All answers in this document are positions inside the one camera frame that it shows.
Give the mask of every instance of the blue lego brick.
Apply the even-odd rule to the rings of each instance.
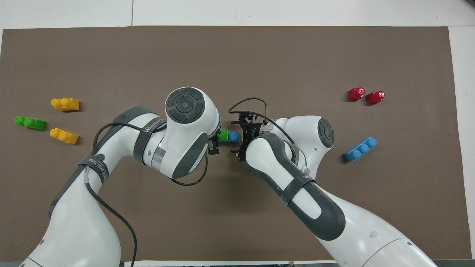
[[[359,142],[356,146],[352,147],[350,150],[345,152],[345,157],[353,162],[359,158],[371,148],[375,147],[378,144],[376,139],[372,138],[371,136],[364,139],[363,141]]]
[[[228,132],[228,139],[227,140],[220,140],[220,142],[237,143],[237,142],[239,142],[239,133],[238,132]]]

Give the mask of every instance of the green block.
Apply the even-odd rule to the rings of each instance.
[[[43,131],[45,129],[46,122],[39,119],[17,116],[15,117],[15,124],[26,126],[31,129]]]
[[[218,134],[218,140],[227,140],[228,139],[228,131],[226,129],[221,129],[221,133]]]

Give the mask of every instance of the yellow block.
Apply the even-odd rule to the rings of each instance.
[[[65,130],[61,130],[59,128],[54,128],[51,131],[49,131],[49,136],[56,138],[58,140],[61,140],[65,143],[71,143],[71,144],[76,144],[76,141],[79,137],[79,135],[67,132]]]
[[[51,105],[61,111],[79,110],[79,101],[74,98],[53,98]]]

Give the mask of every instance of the red lego brick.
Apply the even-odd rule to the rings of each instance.
[[[348,99],[356,101],[363,98],[364,89],[361,87],[355,87],[348,92]]]
[[[384,92],[383,91],[375,91],[368,94],[368,103],[376,104],[384,99]]]

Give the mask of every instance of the cable strap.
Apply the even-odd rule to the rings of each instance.
[[[87,155],[84,157],[81,162],[79,162],[77,165],[84,165],[84,166],[89,166],[93,171],[99,175],[99,178],[101,179],[101,183],[104,184],[104,182],[109,178],[109,170],[107,169],[106,164],[102,161],[103,158],[100,158],[98,156],[94,156],[92,154]]]
[[[137,140],[135,141],[135,146],[133,147],[133,157],[136,161],[143,162],[143,152],[145,151],[145,147],[147,146],[148,140],[152,136],[152,133],[155,129],[162,126],[164,123],[167,122],[166,118],[162,118],[160,116],[154,118],[153,120],[149,121],[139,133]]]
[[[294,196],[299,192],[299,190],[308,182],[315,182],[315,180],[305,173],[301,173],[297,175],[290,182],[290,184],[287,185],[287,187],[284,189],[284,191],[282,192],[282,195],[280,195],[280,199],[282,199],[285,205],[288,206],[289,202],[294,198]]]

